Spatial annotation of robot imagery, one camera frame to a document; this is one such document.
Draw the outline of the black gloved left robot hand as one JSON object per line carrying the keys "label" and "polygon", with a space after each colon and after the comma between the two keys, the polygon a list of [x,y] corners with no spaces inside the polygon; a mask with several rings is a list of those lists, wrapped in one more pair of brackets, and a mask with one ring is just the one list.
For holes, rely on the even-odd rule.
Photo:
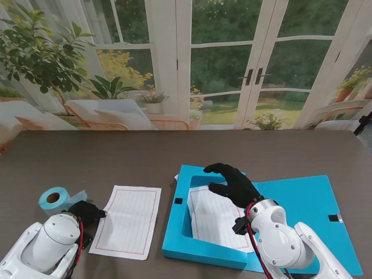
{"label": "black gloved left robot hand", "polygon": [[67,212],[79,217],[84,226],[94,224],[97,220],[106,217],[104,210],[98,209],[94,204],[86,201],[79,201],[72,205]]}

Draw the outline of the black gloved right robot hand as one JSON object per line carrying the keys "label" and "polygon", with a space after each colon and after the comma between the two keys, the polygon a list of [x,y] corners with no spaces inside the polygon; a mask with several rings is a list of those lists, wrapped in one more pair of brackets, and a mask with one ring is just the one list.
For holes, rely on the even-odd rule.
{"label": "black gloved right robot hand", "polygon": [[209,191],[230,199],[239,208],[247,208],[252,202],[263,199],[263,196],[259,194],[250,179],[228,164],[211,164],[205,167],[203,171],[205,173],[221,174],[225,178],[226,185],[210,183],[208,185]]}

